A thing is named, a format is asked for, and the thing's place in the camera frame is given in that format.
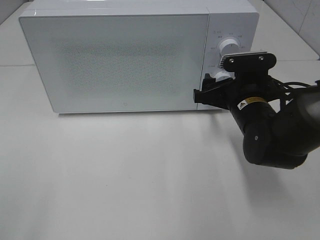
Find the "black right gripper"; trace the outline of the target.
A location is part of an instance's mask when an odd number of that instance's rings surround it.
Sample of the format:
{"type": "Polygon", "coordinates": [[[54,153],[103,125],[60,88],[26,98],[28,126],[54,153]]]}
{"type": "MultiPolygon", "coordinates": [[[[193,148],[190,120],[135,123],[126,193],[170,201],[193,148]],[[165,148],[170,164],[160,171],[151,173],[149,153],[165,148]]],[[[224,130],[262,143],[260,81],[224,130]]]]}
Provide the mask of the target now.
{"type": "Polygon", "coordinates": [[[224,70],[234,73],[218,81],[209,73],[204,75],[202,90],[193,90],[195,103],[230,110],[238,125],[268,120],[276,112],[268,103],[274,84],[268,74],[277,63],[272,53],[235,56],[225,59],[224,70]]]}

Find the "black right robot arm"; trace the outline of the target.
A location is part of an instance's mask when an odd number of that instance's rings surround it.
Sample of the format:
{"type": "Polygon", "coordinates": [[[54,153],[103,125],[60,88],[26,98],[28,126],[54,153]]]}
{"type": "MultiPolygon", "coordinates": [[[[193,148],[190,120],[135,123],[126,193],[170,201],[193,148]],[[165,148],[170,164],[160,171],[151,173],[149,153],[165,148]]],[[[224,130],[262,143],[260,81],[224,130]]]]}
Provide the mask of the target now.
{"type": "Polygon", "coordinates": [[[276,62],[266,51],[226,54],[219,65],[234,77],[205,74],[193,99],[230,111],[249,163],[292,170],[320,146],[320,83],[281,82],[269,75],[276,62]]]}

